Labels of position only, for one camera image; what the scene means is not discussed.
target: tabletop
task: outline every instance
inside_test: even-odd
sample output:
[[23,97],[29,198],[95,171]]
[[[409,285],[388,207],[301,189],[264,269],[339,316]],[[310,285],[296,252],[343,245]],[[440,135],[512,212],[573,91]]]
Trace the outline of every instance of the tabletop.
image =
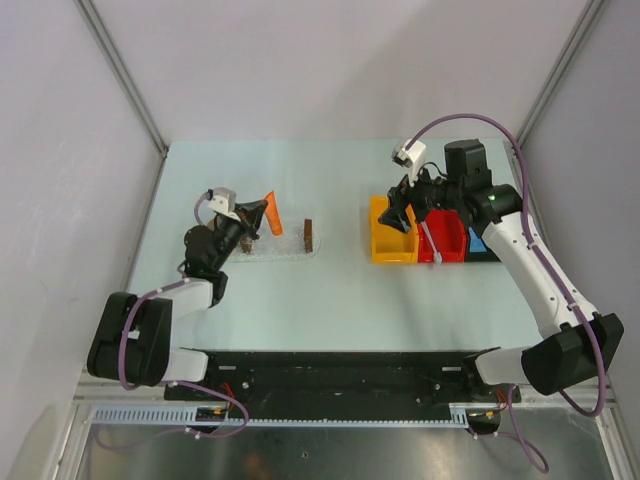
[[[446,143],[427,139],[444,167]],[[480,139],[494,184],[514,184],[501,139]],[[174,142],[136,261],[130,291],[178,278],[193,205],[209,188],[237,201],[276,192],[280,215],[313,220],[319,249],[302,260],[229,260],[222,302],[174,322],[172,344],[223,350],[479,350],[540,341],[531,311],[500,263],[375,265],[369,198],[405,170],[396,139]],[[206,222],[213,214],[202,208]],[[261,232],[268,230],[263,222]]]

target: purple cable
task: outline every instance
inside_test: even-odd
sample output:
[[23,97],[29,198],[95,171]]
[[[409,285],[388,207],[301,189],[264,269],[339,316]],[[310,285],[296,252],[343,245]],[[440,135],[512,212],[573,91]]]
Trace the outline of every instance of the purple cable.
[[198,225],[204,225],[204,222],[200,218],[200,205],[202,205],[202,202],[208,199],[209,199],[209,192],[207,191],[207,192],[204,192],[202,195],[200,195],[200,197],[198,198],[198,201],[196,202],[196,205],[193,207],[193,216],[196,217],[196,222],[198,222]]
[[[520,430],[520,424],[518,424],[518,420],[516,419],[516,414],[513,412],[513,391],[516,389],[515,385],[511,385],[509,387],[509,393],[507,393],[507,405],[509,406],[509,416],[511,417],[511,423],[513,424],[513,430],[515,431],[515,435],[513,433],[505,433],[504,436],[508,436],[509,438],[516,438],[520,445],[522,445],[522,449],[524,450],[525,455],[531,462],[531,464],[538,469],[540,473],[547,474],[549,473],[549,463],[547,459],[544,458],[544,455],[538,450],[531,442],[529,442],[524,435],[522,434],[522,430]],[[534,450],[540,460],[542,460],[543,465],[540,465],[536,462],[535,458],[533,458],[533,454],[531,450]]]
[[[529,462],[531,462],[531,464],[534,467],[536,467],[536,469],[540,473],[543,473],[546,475],[547,473],[549,473],[549,462],[547,462],[547,459],[544,458],[544,455],[542,454],[542,452],[533,443],[531,443],[529,440],[524,438],[524,435],[522,434],[522,430],[520,430],[520,425],[518,424],[515,413],[513,411],[513,391],[515,390],[515,388],[516,388],[515,385],[511,385],[509,387],[509,393],[507,394],[507,405],[509,407],[509,416],[511,417],[511,423],[513,424],[515,433],[496,432],[495,434],[485,433],[480,435],[474,432],[471,426],[469,426],[469,433],[471,433],[474,436],[474,438],[504,437],[504,438],[510,438],[511,440],[515,440],[516,442],[519,442],[520,446],[522,447],[522,450],[524,450],[525,455],[529,459]],[[542,461],[542,465],[536,462],[535,458],[533,458],[533,454],[531,453],[531,450],[533,450],[538,456],[538,458],[540,458],[540,460]]]
[[182,278],[185,278],[187,276],[187,274],[184,272],[184,267],[186,263],[187,263],[186,261],[180,262],[176,267],[176,272],[178,272]]
[[140,307],[145,301],[155,297],[162,292],[181,287],[188,281],[188,278],[183,278],[182,280],[179,280],[175,283],[170,283],[169,285],[165,285],[164,287],[161,287],[157,290],[147,292],[144,295],[138,297],[136,303],[134,303],[133,307],[131,307],[131,310],[129,310],[127,320],[124,322],[124,327],[122,328],[122,337],[120,338],[120,347],[118,349],[118,380],[120,381],[120,385],[122,385],[122,388],[124,388],[125,390],[135,390],[136,388],[138,388],[137,385],[131,385],[127,382],[125,373],[125,353],[127,350],[127,340],[129,340],[129,332],[131,331],[131,325],[133,324],[133,319],[135,318],[136,313],[138,313],[138,310],[140,310]]
[[[449,120],[457,120],[457,119],[463,119],[463,118],[480,120],[482,122],[493,125],[495,128],[500,130],[511,143],[511,146],[513,147],[513,150],[515,151],[516,157],[518,159],[518,163],[520,164],[520,171],[522,172],[522,215],[521,215],[522,230],[524,232],[524,235],[525,235],[525,238],[527,239],[528,244],[532,245],[535,242],[535,239],[531,234],[531,228],[529,226],[529,172],[527,169],[526,162],[524,161],[524,155],[522,153],[522,149],[520,148],[518,141],[511,134],[511,132],[509,132],[509,130],[507,130],[503,125],[496,122],[492,118],[486,117],[484,115],[478,115],[477,113],[456,113],[453,115],[447,115],[445,117],[441,117],[434,120],[433,122],[429,123],[426,127],[421,129],[409,141],[409,143],[407,143],[407,146],[405,148],[407,150],[411,148],[411,146],[415,142],[417,142],[422,135],[424,135],[427,131],[431,130],[436,125],[447,122]],[[549,276],[551,276],[554,283],[556,284],[556,286],[558,287],[558,289],[560,290],[564,298],[567,300],[569,305],[575,304],[576,301],[573,295],[571,294],[571,291],[564,284],[558,272],[555,270],[555,268],[553,268],[553,265],[551,265],[551,262],[549,262],[549,260],[544,255],[544,253],[542,253],[542,250],[540,250],[540,248],[538,248],[536,245],[532,245],[531,250],[533,250],[533,252],[536,254],[536,256],[538,257],[538,260],[540,260],[540,263],[544,266]],[[581,406],[579,406],[571,397],[569,397],[569,395],[565,391],[561,390],[560,395],[562,395],[564,399],[579,413],[581,413],[585,417],[593,418],[593,417],[597,417],[598,415],[600,415],[600,413],[602,413],[602,410],[604,409],[605,399],[606,399],[606,393],[607,393],[606,392],[606,372],[604,368],[604,360],[602,358],[602,352],[600,351],[598,339],[596,338],[595,333],[593,333],[593,329],[591,328],[591,325],[589,325],[589,321],[585,317],[584,313],[578,306],[572,307],[572,311],[576,316],[576,318],[578,319],[578,321],[580,322],[580,324],[584,327],[584,330],[587,333],[587,336],[589,337],[591,348],[593,349],[593,354],[596,361],[596,370],[598,372],[598,400],[596,402],[596,406],[594,407],[594,409],[591,411],[588,411],[583,409]]]
[[238,409],[240,409],[240,411],[242,412],[242,415],[244,417],[243,420],[242,420],[242,425],[240,425],[235,430],[232,430],[232,431],[227,432],[227,433],[220,433],[220,434],[204,433],[204,432],[200,432],[198,430],[194,430],[193,428],[190,428],[190,427],[168,428],[168,429],[162,430],[161,432],[158,432],[158,433],[156,433],[154,435],[151,435],[151,436],[149,436],[147,438],[144,438],[144,439],[139,440],[137,442],[129,443],[127,445],[107,445],[107,444],[105,444],[102,440],[100,440],[100,436],[99,436],[100,429],[97,428],[95,430],[95,432],[92,433],[92,437],[95,440],[96,444],[100,448],[103,448],[105,450],[109,450],[109,451],[112,451],[112,452],[122,452],[122,451],[126,451],[126,450],[136,449],[136,448],[141,447],[142,445],[146,444],[147,442],[155,440],[156,438],[159,438],[159,437],[164,437],[165,435],[169,435],[169,434],[172,434],[172,433],[179,433],[179,432],[190,433],[190,434],[193,434],[196,438],[200,438],[200,437],[204,437],[204,438],[228,438],[228,437],[232,437],[234,435],[237,435],[238,433],[240,433],[242,430],[244,430],[247,427],[247,425],[249,423],[249,412],[247,411],[245,406],[242,405],[242,403],[240,403],[235,398],[230,397],[228,395],[225,395],[223,393],[216,392],[215,390],[211,390],[211,389],[203,387],[201,385],[197,385],[195,383],[191,383],[191,382],[176,382],[176,384],[177,385],[182,385],[183,387],[192,388],[194,390],[199,390],[199,391],[201,391],[203,393],[206,393],[206,394],[214,396],[214,397],[218,397],[218,398],[220,398],[220,399],[222,399],[222,400],[224,400],[226,402],[229,402],[229,403],[235,405],[236,407],[238,407]]
[[197,383],[184,382],[184,381],[179,381],[176,383],[178,385],[182,385],[183,387],[192,388],[194,390],[198,390],[202,393],[206,393],[208,395],[212,395],[214,397],[220,398],[221,400],[225,400],[229,403],[232,403],[233,405],[238,407],[238,409],[242,412],[242,416],[243,416],[242,425],[240,425],[235,430],[231,430],[230,432],[220,433],[220,434],[216,434],[215,432],[214,433],[197,432],[196,435],[199,434],[201,437],[205,437],[205,438],[228,438],[228,437],[233,437],[234,435],[237,435],[242,430],[247,428],[247,425],[249,424],[249,412],[247,411],[245,406],[242,405],[242,403],[240,403],[235,398],[225,395],[224,393],[216,392],[215,390],[211,390],[210,388],[203,387],[202,385],[198,385]]

